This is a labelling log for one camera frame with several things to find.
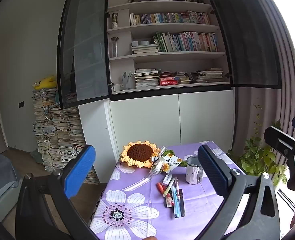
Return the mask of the grey fabric pen holder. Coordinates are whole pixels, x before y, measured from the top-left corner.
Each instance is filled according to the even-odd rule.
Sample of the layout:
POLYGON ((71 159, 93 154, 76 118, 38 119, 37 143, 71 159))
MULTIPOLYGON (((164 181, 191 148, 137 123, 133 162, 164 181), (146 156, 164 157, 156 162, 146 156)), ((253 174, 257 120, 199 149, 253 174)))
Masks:
POLYGON ((185 180, 188 184, 196 185, 203 179, 203 167, 197 156, 190 156, 186 160, 185 180))

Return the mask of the blue pen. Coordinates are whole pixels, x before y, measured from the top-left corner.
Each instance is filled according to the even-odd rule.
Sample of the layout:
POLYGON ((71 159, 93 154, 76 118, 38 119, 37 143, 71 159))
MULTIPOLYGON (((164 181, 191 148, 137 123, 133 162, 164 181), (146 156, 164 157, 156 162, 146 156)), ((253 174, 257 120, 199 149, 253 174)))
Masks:
POLYGON ((178 214, 177 198, 176 198, 174 186, 171 187, 171 198, 172 198, 173 214, 174 214, 174 217, 177 219, 179 217, 179 214, 178 214))

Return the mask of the green pen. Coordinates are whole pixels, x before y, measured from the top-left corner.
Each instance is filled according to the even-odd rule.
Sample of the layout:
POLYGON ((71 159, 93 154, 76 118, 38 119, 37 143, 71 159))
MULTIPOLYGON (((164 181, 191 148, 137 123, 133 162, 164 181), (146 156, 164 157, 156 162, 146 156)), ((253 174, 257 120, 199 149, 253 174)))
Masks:
POLYGON ((169 193, 173 183, 175 181, 175 178, 172 178, 171 181, 169 182, 169 185, 167 186, 167 188, 164 190, 164 193, 163 193, 163 197, 166 197, 167 194, 169 193))

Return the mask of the orange marker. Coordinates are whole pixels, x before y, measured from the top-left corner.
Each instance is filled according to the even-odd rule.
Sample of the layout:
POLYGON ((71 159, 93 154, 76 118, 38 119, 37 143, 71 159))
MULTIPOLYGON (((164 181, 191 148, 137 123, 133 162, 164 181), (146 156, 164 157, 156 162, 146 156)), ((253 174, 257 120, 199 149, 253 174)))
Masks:
POLYGON ((156 186, 157 186, 159 192, 161 194, 164 194, 164 187, 163 187, 163 185, 161 183, 157 183, 156 186))

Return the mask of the pink strawberry pen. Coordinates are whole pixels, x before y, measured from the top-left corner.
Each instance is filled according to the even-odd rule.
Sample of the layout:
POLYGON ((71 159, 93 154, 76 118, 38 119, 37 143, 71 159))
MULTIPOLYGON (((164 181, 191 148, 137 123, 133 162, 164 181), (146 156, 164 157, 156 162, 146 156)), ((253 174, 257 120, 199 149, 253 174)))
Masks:
POLYGON ((180 202, 180 194, 179 194, 178 178, 175 177, 174 179, 175 179, 174 185, 175 185, 175 190, 176 190, 177 202, 179 203, 180 202))

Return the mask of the green potted plant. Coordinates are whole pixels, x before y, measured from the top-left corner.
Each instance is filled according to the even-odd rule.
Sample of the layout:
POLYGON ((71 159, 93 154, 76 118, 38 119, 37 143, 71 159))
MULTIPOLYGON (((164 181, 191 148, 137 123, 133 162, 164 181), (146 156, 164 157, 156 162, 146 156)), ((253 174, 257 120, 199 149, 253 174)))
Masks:
POLYGON ((227 155, 239 165, 246 175, 260 176, 264 172, 272 176, 274 186, 280 182, 287 183, 285 174, 286 167, 284 164, 276 163, 276 154, 274 150, 263 143, 262 136, 259 133, 262 131, 260 105, 254 105, 256 116, 253 121, 254 133, 244 142, 242 154, 238 157, 234 151, 228 150, 227 155))

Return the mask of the grey bed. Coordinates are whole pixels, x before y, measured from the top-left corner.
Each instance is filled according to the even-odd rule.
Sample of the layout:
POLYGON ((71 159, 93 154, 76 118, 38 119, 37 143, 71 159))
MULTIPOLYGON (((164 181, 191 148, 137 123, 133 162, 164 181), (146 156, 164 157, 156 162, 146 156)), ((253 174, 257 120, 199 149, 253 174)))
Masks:
POLYGON ((0 221, 3 221, 16 205, 21 185, 21 176, 10 159, 0 154, 0 221))

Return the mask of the white correction tape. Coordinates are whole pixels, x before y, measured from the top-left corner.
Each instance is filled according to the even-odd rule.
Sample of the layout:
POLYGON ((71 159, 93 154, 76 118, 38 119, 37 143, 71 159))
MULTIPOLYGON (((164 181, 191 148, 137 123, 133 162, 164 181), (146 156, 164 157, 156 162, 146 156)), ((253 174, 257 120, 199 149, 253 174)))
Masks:
POLYGON ((163 179, 163 181, 162 181, 162 185, 163 185, 163 186, 167 186, 167 185, 169 185, 169 183, 171 182, 171 180, 172 180, 172 174, 171 174, 171 173, 168 173, 168 174, 165 176, 165 178, 163 179))

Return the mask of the sunflower gift card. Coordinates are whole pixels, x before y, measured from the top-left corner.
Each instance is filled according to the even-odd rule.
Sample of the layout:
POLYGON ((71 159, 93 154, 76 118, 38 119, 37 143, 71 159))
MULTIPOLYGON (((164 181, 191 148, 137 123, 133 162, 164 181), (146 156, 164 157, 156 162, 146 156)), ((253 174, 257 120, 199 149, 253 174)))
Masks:
POLYGON ((175 155, 169 155, 169 154, 163 158, 164 158, 164 162, 162 166, 162 171, 165 173, 171 173, 183 161, 183 159, 175 155))

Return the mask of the grey curtain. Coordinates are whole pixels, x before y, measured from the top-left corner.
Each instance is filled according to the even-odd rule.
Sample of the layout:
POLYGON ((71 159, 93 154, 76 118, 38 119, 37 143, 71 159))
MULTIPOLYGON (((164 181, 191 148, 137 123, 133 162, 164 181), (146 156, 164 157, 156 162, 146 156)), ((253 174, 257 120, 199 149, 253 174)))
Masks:
POLYGON ((236 156, 244 154, 247 139, 263 138, 276 122, 295 138, 295 48, 290 29, 275 0, 246 0, 246 4, 255 33, 249 36, 254 48, 247 48, 250 70, 244 73, 250 86, 236 90, 236 156))

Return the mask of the clear printed ribbon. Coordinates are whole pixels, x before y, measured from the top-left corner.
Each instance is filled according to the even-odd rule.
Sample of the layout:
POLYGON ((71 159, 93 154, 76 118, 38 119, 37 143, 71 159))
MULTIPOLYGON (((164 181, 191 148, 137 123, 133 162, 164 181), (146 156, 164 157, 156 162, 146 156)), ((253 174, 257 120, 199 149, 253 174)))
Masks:
POLYGON ((160 174, 163 170, 163 165, 165 163, 165 158, 162 156, 162 154, 167 150, 167 148, 165 146, 163 146, 160 149, 160 153, 158 155, 157 160, 152 164, 152 167, 150 169, 150 172, 141 180, 139 180, 138 182, 126 187, 123 189, 123 191, 134 191, 135 189, 145 185, 146 183, 148 183, 149 181, 152 180, 153 176, 156 176, 158 174, 160 174))

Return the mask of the crochet sunflower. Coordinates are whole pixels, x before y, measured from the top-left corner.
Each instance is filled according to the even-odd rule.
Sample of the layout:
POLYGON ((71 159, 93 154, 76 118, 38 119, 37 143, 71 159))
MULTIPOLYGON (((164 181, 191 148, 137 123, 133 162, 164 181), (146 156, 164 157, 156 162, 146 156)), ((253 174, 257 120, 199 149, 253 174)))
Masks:
MULTIPOLYGON (((147 140, 144 142, 129 142, 124 146, 120 154, 120 161, 128 166, 151 168, 152 164, 157 160, 159 153, 160 148, 147 140)), ((175 152, 167 149, 162 156, 165 157, 168 154, 175 155, 175 152)), ((186 167, 186 160, 183 160, 179 166, 186 167)))

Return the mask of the yellow plush toy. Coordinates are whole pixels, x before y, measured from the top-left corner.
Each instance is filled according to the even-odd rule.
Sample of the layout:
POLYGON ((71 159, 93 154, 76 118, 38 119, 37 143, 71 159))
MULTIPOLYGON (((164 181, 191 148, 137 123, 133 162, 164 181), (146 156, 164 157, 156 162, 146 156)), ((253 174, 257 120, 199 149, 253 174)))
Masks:
POLYGON ((57 87, 56 77, 54 75, 45 77, 44 79, 37 81, 33 84, 35 90, 52 89, 57 87))

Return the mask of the red book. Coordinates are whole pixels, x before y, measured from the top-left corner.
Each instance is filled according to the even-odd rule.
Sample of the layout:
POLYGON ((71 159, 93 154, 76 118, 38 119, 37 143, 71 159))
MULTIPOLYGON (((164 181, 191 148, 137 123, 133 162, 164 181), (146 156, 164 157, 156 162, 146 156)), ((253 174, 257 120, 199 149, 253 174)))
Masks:
POLYGON ((161 86, 177 85, 179 84, 179 80, 175 77, 162 77, 160 78, 159 84, 161 86))

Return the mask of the white bookshelf cabinet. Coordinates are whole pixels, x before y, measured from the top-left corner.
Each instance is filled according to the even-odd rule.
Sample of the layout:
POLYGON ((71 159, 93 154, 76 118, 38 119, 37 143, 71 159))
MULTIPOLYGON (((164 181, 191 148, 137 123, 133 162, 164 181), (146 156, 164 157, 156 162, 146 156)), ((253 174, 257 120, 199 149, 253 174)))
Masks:
POLYGON ((79 108, 100 182, 129 141, 233 146, 236 90, 250 86, 249 12, 246 0, 65 1, 59 102, 79 108))

